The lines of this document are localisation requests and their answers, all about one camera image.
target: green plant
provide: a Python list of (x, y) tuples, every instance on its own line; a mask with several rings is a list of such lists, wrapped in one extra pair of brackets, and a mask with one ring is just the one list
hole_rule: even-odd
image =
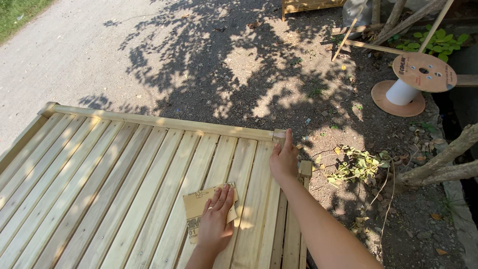
[(337, 180), (364, 181), (367, 178), (375, 177), (379, 167), (387, 168), (390, 162), (390, 156), (387, 151), (382, 151), (379, 156), (370, 155), (368, 151), (360, 151), (352, 146), (336, 147), (336, 153), (343, 151), (349, 156), (348, 161), (344, 161), (338, 165), (337, 171), (327, 176), (327, 180), (331, 183)]
[[(430, 31), (432, 26), (429, 24), (426, 26), (426, 29)], [(413, 36), (419, 38), (420, 42), (423, 42), (428, 36), (429, 32), (416, 32), (413, 33)], [(459, 50), (460, 45), (463, 44), (469, 38), (468, 34), (460, 35), (456, 40), (453, 39), (453, 34), (446, 34), (444, 29), (439, 29), (435, 31), (432, 35), (430, 41), (426, 44), (426, 49), (423, 50), (423, 53), (428, 53), (433, 55), (438, 53), (438, 58), (444, 62), (448, 62), (448, 55), (452, 54), (454, 50)], [(402, 49), (404, 51), (416, 52), (420, 44), (418, 42), (413, 42), (410, 40), (404, 40), (403, 43), (397, 44), (395, 48)]]

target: right hand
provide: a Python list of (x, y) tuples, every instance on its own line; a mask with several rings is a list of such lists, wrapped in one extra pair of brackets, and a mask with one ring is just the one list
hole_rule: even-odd
[(285, 132), (284, 148), (275, 144), (271, 157), (269, 158), (269, 168), (274, 178), (278, 181), (286, 178), (297, 177), (299, 168), (297, 167), (297, 155), (299, 150), (292, 145), (292, 129)]

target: wooden slatted bench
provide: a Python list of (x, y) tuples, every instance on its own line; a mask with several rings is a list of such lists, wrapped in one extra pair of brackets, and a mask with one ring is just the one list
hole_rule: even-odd
[[(182, 196), (235, 182), (233, 238), (214, 268), (305, 268), (269, 171), (284, 130), (47, 103), (0, 157), (0, 268), (184, 268)], [(312, 174), (302, 162), (304, 185)]]

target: finger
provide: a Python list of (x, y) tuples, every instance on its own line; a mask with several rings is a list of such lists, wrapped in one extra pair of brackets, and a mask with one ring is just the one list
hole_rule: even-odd
[(284, 149), (291, 150), (292, 149), (292, 129), (289, 128), (285, 131), (285, 143)]
[(207, 209), (209, 208), (209, 205), (210, 205), (210, 204), (211, 204), (211, 199), (208, 199), (208, 200), (206, 201), (206, 204), (204, 205), (203, 216), (204, 216), (204, 214), (206, 214)]
[(229, 209), (232, 206), (232, 200), (234, 198), (234, 191), (229, 188), (228, 195), (226, 197), (226, 200), (224, 201), (224, 204), (222, 205), (221, 209), (219, 210), (221, 213), (223, 213), (225, 216), (227, 216)]
[(209, 207), (214, 207), (214, 205), (217, 203), (217, 201), (219, 200), (219, 196), (221, 195), (221, 188), (218, 188), (216, 190), (216, 192), (214, 193), (214, 196), (212, 197), (211, 199), (211, 204), (209, 205)]
[(214, 205), (214, 208), (212, 210), (218, 211), (219, 209), (221, 209), (221, 207), (224, 204), (224, 201), (226, 200), (226, 197), (228, 195), (228, 191), (229, 191), (229, 185), (226, 184), (226, 185), (224, 185), (224, 188), (221, 191), (221, 196), (219, 196), (219, 200)]
[(281, 152), (281, 145), (279, 145), (279, 143), (275, 143), (271, 156), (272, 155), (279, 155), (280, 152)]

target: rock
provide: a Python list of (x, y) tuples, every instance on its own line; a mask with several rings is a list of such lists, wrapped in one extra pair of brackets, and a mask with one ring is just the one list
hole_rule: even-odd
[(345, 210), (343, 210), (342, 208), (338, 206), (336, 206), (334, 210), (335, 210), (335, 213), (337, 213), (338, 215), (345, 215)]
[(426, 232), (419, 232), (419, 233), (417, 234), (418, 240), (421, 240), (421, 241), (423, 241), (423, 240), (425, 240), (425, 239), (429, 239), (430, 237), (432, 237), (432, 236), (429, 235), (429, 234), (427, 234)]
[(442, 238), (437, 234), (433, 234), (432, 238), (433, 238), (433, 240), (435, 240), (438, 243), (440, 243), (442, 241)]

